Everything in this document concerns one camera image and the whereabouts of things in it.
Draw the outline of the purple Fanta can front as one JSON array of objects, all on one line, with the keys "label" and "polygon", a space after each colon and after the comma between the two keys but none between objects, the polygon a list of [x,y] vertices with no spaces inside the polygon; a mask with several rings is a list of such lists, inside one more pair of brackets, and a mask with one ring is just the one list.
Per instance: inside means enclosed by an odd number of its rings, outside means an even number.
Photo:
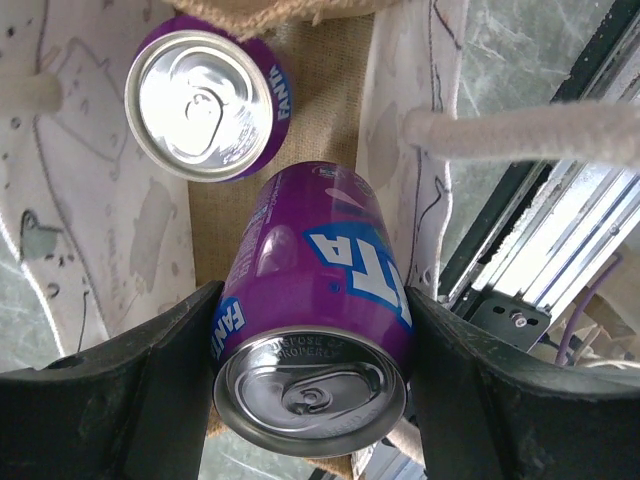
[{"label": "purple Fanta can front", "polygon": [[275,174],[212,318],[222,421],[275,453],[351,454],[401,419],[413,347],[403,280],[371,187],[329,162]]}]

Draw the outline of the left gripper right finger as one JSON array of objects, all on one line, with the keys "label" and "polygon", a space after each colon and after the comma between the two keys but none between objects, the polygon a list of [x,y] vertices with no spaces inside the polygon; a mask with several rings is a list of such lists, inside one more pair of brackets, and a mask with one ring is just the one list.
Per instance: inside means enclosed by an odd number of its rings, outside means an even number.
[{"label": "left gripper right finger", "polygon": [[556,366],[407,298],[428,478],[638,478],[638,372]]}]

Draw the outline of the purple fanta can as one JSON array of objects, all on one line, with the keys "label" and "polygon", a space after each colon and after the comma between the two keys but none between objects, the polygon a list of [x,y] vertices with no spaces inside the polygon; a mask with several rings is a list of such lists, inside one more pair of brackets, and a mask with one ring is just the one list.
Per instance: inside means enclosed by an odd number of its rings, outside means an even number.
[{"label": "purple fanta can", "polygon": [[190,15],[165,21],[144,39],[124,104],[152,160],[187,180],[214,183],[268,164],[294,112],[290,74],[270,46]]},{"label": "purple fanta can", "polygon": [[275,174],[212,318],[222,421],[275,453],[351,454],[401,419],[413,347],[403,280],[371,187],[329,162]]}]

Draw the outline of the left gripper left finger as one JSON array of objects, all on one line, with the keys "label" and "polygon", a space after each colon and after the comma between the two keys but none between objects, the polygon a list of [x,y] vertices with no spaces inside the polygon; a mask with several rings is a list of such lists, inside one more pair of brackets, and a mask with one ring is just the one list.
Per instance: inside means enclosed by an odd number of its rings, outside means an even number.
[{"label": "left gripper left finger", "polygon": [[1,376],[4,479],[195,479],[212,404],[212,281],[41,370]]}]

